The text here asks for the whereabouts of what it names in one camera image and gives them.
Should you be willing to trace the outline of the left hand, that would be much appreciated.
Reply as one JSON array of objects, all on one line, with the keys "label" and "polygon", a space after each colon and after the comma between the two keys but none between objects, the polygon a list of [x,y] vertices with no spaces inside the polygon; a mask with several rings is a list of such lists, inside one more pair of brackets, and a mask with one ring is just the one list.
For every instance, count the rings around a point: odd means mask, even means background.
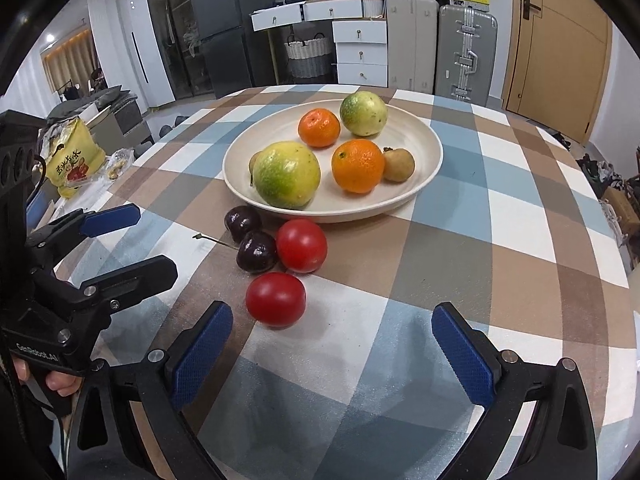
[{"label": "left hand", "polygon": [[[12,356],[12,360],[18,380],[20,382],[24,382],[24,384],[29,382],[32,374],[30,374],[27,362],[17,356]],[[57,370],[51,372],[44,382],[51,391],[56,392],[63,398],[66,398],[66,396],[72,396],[78,392],[82,386],[81,377],[58,372]]]}]

